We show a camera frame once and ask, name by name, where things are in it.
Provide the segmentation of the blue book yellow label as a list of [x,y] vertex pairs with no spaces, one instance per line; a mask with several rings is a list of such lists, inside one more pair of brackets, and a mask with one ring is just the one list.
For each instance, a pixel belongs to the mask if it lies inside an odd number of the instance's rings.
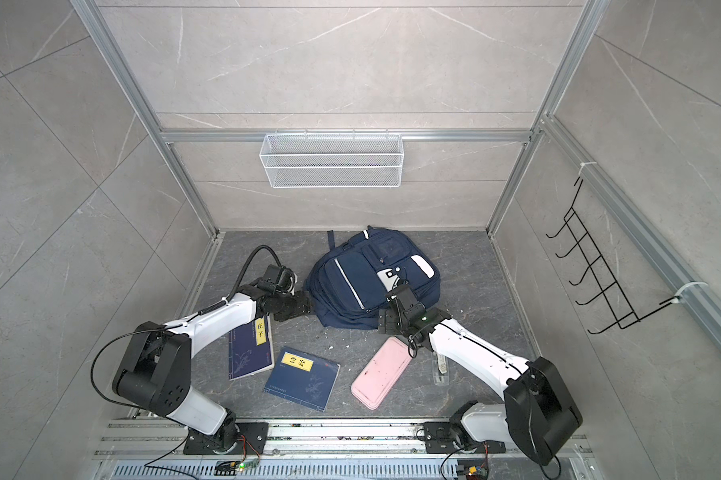
[[284,347],[264,384],[264,393],[325,412],[340,374],[340,364]]

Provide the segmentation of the navy blue student backpack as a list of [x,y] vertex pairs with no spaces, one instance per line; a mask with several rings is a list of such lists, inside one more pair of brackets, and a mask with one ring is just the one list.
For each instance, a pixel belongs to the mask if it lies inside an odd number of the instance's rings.
[[312,311],[326,327],[377,329],[387,294],[404,283],[424,306],[440,301],[438,267],[403,232],[368,227],[338,244],[330,230],[328,247],[304,280]]

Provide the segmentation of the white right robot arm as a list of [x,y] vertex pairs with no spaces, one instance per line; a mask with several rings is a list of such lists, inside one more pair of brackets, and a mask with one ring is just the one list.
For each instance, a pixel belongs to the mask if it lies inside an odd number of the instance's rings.
[[430,309],[407,284],[387,294],[379,314],[382,333],[402,335],[410,352],[425,348],[458,363],[503,398],[504,410],[471,401],[452,415],[441,433],[426,434],[453,451],[476,450],[486,441],[511,442],[546,467],[583,424],[583,416],[559,370],[540,356],[510,354],[470,332],[449,312]]

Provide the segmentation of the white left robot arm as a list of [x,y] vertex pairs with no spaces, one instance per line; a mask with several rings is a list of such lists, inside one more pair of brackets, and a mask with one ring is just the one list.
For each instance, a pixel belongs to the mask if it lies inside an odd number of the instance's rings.
[[310,298],[296,289],[296,275],[268,266],[264,276],[236,287],[212,306],[165,324],[144,322],[132,332],[112,391],[160,417],[188,427],[206,448],[226,453],[238,426],[230,409],[192,387],[192,360],[206,346],[256,320],[286,321],[310,313]]

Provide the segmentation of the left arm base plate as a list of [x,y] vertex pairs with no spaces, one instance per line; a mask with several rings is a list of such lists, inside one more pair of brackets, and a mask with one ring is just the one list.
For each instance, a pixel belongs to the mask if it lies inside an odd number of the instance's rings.
[[214,435],[191,429],[184,444],[184,455],[254,455],[264,451],[268,440],[268,422],[236,422],[224,424]]

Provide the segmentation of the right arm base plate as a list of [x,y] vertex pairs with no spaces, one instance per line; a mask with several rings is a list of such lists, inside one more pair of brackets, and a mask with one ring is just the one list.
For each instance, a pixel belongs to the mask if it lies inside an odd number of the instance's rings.
[[416,433],[416,438],[425,444],[428,454],[451,454],[458,451],[488,452],[488,454],[502,454],[507,452],[504,442],[495,440],[474,440],[456,423],[431,421],[422,424]]

